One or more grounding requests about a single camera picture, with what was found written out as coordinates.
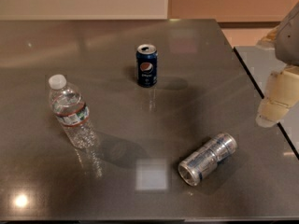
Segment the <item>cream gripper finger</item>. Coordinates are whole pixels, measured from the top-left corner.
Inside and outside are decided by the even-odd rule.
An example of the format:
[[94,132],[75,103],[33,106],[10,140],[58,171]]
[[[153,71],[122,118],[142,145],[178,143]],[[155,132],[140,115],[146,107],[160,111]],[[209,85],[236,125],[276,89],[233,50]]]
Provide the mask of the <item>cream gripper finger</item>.
[[278,27],[276,26],[256,43],[256,47],[265,50],[273,49],[275,47],[277,33]]
[[264,128],[279,123],[299,102],[299,67],[287,65],[279,72],[272,72],[267,80],[256,122]]

